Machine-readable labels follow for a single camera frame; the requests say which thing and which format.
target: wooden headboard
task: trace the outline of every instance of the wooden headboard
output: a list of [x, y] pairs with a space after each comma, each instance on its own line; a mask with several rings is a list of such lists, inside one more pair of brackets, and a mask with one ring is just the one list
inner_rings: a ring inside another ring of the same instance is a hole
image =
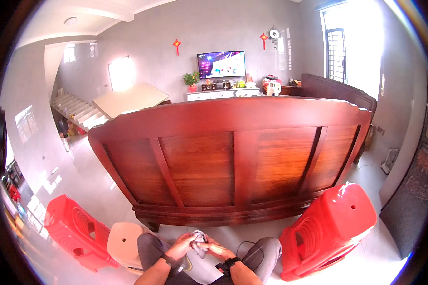
[[88, 139], [146, 225], [225, 226], [301, 214], [344, 183], [370, 121], [340, 100], [230, 98], [122, 114]]
[[346, 100], [371, 111], [372, 116], [376, 112], [376, 99], [360, 89], [333, 79], [305, 73], [301, 75], [301, 88], [305, 97]]

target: tiled floor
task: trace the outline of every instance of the tiled floor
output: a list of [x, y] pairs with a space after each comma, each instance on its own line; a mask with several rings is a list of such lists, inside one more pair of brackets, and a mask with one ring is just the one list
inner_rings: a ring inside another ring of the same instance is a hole
[[[139, 223], [131, 210], [130, 203], [102, 167], [93, 153], [87, 137], [80, 136], [70, 141], [70, 152], [67, 153], [63, 165], [55, 174], [45, 177], [46, 182], [40, 189], [33, 189], [35, 196], [46, 207], [54, 197], [67, 194], [80, 204], [94, 218], [103, 222], [109, 228], [117, 222]], [[378, 168], [371, 153], [365, 153], [358, 166], [353, 166], [347, 180], [360, 184], [370, 197], [377, 214], [380, 210], [378, 190], [385, 180], [385, 174]], [[56, 178], [61, 180], [55, 188], [49, 187]], [[285, 227], [295, 222], [297, 217], [287, 218], [267, 223], [238, 225], [231, 227], [200, 228], [209, 236], [216, 239], [225, 247], [236, 251], [240, 242], [249, 240], [256, 242], [262, 237], [279, 237]], [[25, 228], [26, 240], [20, 241], [28, 253], [28, 259], [35, 271], [40, 274], [47, 284], [133, 284], [136, 276], [124, 268], [100, 269], [98, 273], [91, 272], [80, 266], [77, 261], [60, 249], [52, 240], [42, 239], [38, 233]], [[180, 234], [192, 231], [194, 228], [161, 225], [159, 236], [168, 241], [174, 241]], [[244, 244], [239, 255], [242, 256], [250, 245]], [[196, 262], [196, 255], [190, 257], [194, 268], [190, 274], [196, 280], [205, 280], [216, 274], [213, 265], [217, 261], [212, 258], [204, 263]], [[396, 245], [387, 228], [378, 220], [378, 224], [366, 236], [361, 244], [346, 258], [336, 265], [313, 276], [291, 282], [296, 285], [306, 284], [389, 284], [398, 274], [406, 260], [400, 260]], [[282, 263], [279, 260], [269, 285], [290, 284], [280, 279]]]

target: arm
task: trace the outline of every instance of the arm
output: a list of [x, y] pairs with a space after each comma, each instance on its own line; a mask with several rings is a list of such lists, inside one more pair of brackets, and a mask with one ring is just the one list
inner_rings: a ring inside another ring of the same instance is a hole
[[134, 285], [164, 285], [170, 270], [170, 265], [166, 263], [165, 259], [160, 258], [151, 268], [146, 270], [146, 272], [137, 279]]
[[[199, 247], [207, 248], [208, 254], [215, 256], [221, 261], [229, 258], [235, 258], [236, 255], [230, 250], [221, 246], [218, 242], [206, 235], [208, 243], [197, 243]], [[260, 279], [241, 261], [236, 262], [230, 267], [230, 275], [234, 285], [263, 285]]]
[[[176, 260], [183, 258], [183, 256], [192, 249], [190, 247], [190, 242], [196, 238], [197, 236], [190, 236], [189, 233], [180, 235], [174, 245], [165, 254]], [[166, 263], [165, 259], [160, 258], [137, 279], [134, 285], [164, 285], [170, 270], [171, 266]]]

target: red hanging ornament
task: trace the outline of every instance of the red hanging ornament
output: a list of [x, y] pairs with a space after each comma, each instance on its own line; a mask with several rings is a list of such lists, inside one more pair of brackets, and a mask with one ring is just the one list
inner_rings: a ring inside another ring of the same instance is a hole
[[176, 47], [177, 56], [179, 56], [179, 46], [181, 45], [181, 42], [176, 39], [173, 45]]
[[268, 37], [265, 35], [265, 33], [262, 33], [260, 38], [263, 40], [263, 50], [265, 50], [265, 41], [268, 39]]

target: gray pants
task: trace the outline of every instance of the gray pants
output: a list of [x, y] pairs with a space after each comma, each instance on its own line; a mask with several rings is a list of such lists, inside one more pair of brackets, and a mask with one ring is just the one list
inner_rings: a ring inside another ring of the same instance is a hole
[[[140, 235], [138, 237], [138, 252], [143, 270], [146, 271], [154, 265], [170, 247], [171, 245], [150, 233]], [[264, 237], [249, 250], [243, 258], [243, 263], [254, 271], [263, 284], [266, 284], [281, 254], [282, 246], [279, 240], [275, 237]], [[233, 281], [231, 277], [223, 276], [212, 284], [233, 285]], [[165, 285], [199, 285], [199, 283], [185, 272], [181, 272], [167, 279]]]

